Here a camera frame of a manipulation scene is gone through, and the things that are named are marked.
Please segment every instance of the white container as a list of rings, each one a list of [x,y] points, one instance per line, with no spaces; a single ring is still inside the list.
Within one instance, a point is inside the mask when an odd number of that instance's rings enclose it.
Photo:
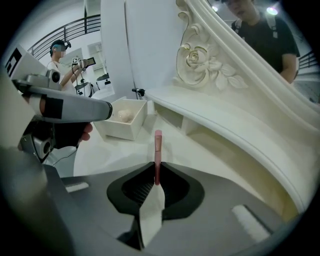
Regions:
[[[134,141],[147,117],[148,108],[146,100],[121,98],[112,103],[112,116],[105,121],[93,122],[100,136],[106,135]],[[133,113],[131,122],[121,122],[118,112],[130,110]]]

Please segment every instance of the black staircase railing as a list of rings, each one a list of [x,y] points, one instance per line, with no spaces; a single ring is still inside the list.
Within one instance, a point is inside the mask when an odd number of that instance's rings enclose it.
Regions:
[[[313,51],[308,52],[299,58],[299,70],[317,66],[318,61]]]
[[[85,34],[99,31],[100,27],[101,21],[99,14],[77,19],[57,28],[41,38],[28,50],[28,52],[31,53],[37,60],[40,60],[43,56],[50,52],[50,46],[53,41],[58,39],[70,41]]]

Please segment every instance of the white cloth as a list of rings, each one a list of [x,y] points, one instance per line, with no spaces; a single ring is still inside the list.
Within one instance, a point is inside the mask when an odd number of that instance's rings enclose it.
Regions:
[[[56,61],[50,61],[49,64],[46,66],[48,70],[55,70],[60,73],[60,83],[62,79],[65,77],[66,73],[64,67]],[[62,91],[69,93],[69,94],[77,94],[76,88],[71,82],[71,79],[62,87]]]

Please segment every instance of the black t-shirt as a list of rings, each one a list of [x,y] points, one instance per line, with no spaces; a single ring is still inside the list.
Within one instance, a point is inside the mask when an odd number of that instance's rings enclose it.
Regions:
[[[236,22],[231,28],[236,30]],[[261,14],[261,20],[254,26],[242,22],[238,35],[244,39],[262,58],[265,59],[278,73],[283,70],[282,55],[294,54],[300,57],[295,39],[288,25],[280,18],[275,17],[278,37],[269,27],[266,17]]]

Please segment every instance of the man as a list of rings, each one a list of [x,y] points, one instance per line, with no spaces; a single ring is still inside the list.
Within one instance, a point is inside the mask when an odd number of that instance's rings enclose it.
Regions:
[[[261,13],[254,0],[222,0],[239,19],[231,28],[291,84],[297,72],[297,44],[279,17]]]
[[[62,86],[62,91],[67,93],[76,94],[76,88],[73,82],[77,79],[82,71],[85,71],[86,60],[83,60],[84,67],[79,65],[74,65],[69,72],[64,72],[64,68],[60,64],[60,59],[66,55],[65,42],[63,40],[56,40],[51,44],[50,56],[51,61],[46,66],[49,70],[56,70],[60,73],[60,85]]]

